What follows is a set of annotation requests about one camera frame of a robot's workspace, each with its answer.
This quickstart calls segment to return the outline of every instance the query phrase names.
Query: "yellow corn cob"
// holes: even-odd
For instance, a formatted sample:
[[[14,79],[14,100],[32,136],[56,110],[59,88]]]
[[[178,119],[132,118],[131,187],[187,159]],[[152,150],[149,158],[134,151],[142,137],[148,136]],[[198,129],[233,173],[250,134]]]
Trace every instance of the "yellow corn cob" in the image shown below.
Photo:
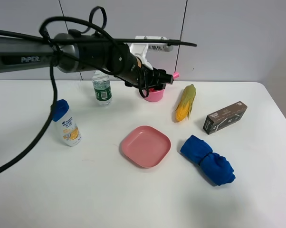
[[[183,120],[186,116],[187,118],[190,117],[191,109],[192,109],[192,103],[196,96],[196,88],[193,84],[188,85],[185,87],[181,100],[178,104],[178,107],[176,109],[176,120],[177,122]]]

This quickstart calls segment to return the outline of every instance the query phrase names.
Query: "water bottle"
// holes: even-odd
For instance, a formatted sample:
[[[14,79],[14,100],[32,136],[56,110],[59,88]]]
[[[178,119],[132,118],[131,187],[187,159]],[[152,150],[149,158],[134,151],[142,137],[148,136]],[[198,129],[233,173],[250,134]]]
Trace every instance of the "water bottle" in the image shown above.
[[[108,105],[112,100],[109,76],[99,70],[95,70],[92,76],[92,84],[95,96],[100,105]]]

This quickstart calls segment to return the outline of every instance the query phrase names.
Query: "cardboard box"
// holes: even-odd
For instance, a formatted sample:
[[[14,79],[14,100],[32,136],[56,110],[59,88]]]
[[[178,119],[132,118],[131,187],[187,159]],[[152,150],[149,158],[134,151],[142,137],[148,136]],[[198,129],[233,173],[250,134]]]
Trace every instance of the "cardboard box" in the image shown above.
[[[239,121],[246,111],[247,106],[238,101],[230,106],[222,108],[207,115],[203,129],[207,134],[212,134],[222,128]]]

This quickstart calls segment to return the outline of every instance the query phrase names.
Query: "white plastic bottle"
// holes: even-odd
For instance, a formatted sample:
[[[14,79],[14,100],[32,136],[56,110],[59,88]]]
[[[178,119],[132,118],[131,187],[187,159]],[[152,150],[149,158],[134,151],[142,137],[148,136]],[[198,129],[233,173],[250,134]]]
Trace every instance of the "white plastic bottle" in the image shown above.
[[[95,70],[92,76],[92,84],[94,85],[97,102],[102,106],[110,104],[112,95],[109,76],[99,70]]]
[[[67,101],[62,99],[56,102],[52,121],[56,125],[60,138],[68,146],[75,146],[81,141],[81,133],[78,130]]]

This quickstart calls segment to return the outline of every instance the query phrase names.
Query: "blue cloth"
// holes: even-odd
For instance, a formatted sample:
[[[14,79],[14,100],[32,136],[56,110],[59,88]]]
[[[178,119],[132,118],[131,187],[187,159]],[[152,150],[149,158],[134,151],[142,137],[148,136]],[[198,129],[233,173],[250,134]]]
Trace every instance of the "blue cloth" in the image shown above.
[[[225,157],[213,153],[212,148],[203,140],[192,135],[181,148],[181,154],[198,164],[215,184],[232,183],[236,178],[233,168]]]

